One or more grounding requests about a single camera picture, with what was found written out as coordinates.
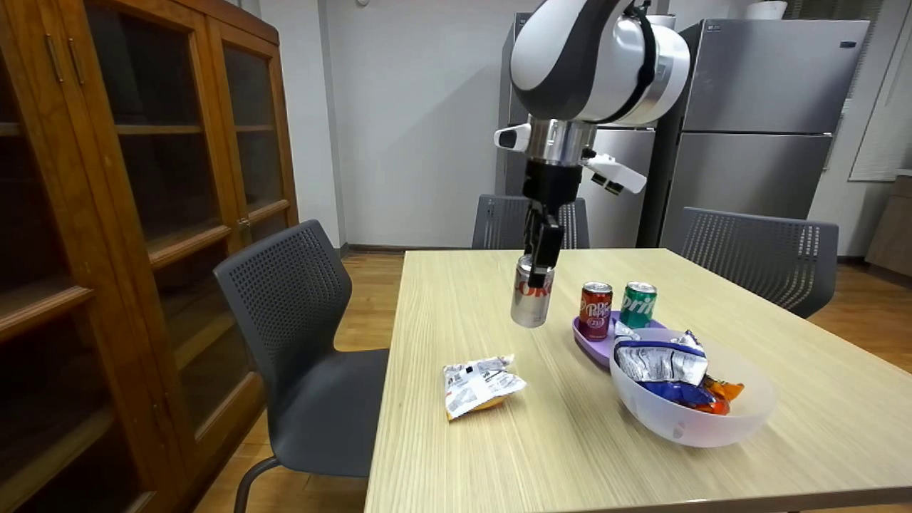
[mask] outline table top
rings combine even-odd
[[[669,252],[563,252],[541,329],[511,322],[516,252],[409,252],[367,511],[823,508],[912,500],[912,376]],[[656,319],[760,369],[774,410],[694,451],[642,428],[572,342],[583,282],[652,282]],[[526,389],[444,416],[441,371],[508,356]]]

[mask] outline bowl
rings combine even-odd
[[[774,406],[774,389],[750,362],[736,359],[723,352],[706,352],[710,376],[723,383],[744,383],[737,400],[733,400],[726,416],[703,414],[649,394],[627,376],[627,371],[609,356],[609,379],[625,401],[625,409],[656,436],[686,446],[686,447],[723,447],[737,446],[753,436]]]

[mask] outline chair leg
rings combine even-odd
[[[261,458],[260,464],[253,464],[236,484],[236,500],[234,500],[234,513],[246,513],[247,511],[247,495],[250,495],[250,484],[260,473],[278,467],[277,456]]]

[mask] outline crumpled wrapper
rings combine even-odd
[[[474,410],[501,406],[525,389],[525,379],[511,371],[512,356],[474,359],[444,369],[444,409],[451,421]]]

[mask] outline stainless steel refrigerator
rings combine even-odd
[[[686,28],[689,86],[656,132],[637,245],[667,245],[684,206],[803,219],[867,27],[706,21]]]
[[[531,14],[516,14],[516,22],[503,41],[501,51],[501,94],[498,94],[498,126],[516,126],[526,119],[526,109],[519,102],[511,79],[511,54],[512,41],[521,22]],[[612,155],[620,166],[635,168],[642,175],[649,172],[652,156],[652,126],[647,128],[598,128],[593,152]],[[496,191],[498,193],[521,193],[525,182],[525,155],[498,152],[496,156]],[[579,185],[579,196],[588,202],[588,226],[593,249],[632,249],[637,236],[637,219],[643,193],[606,193],[600,185],[589,182],[583,172],[583,182]]]

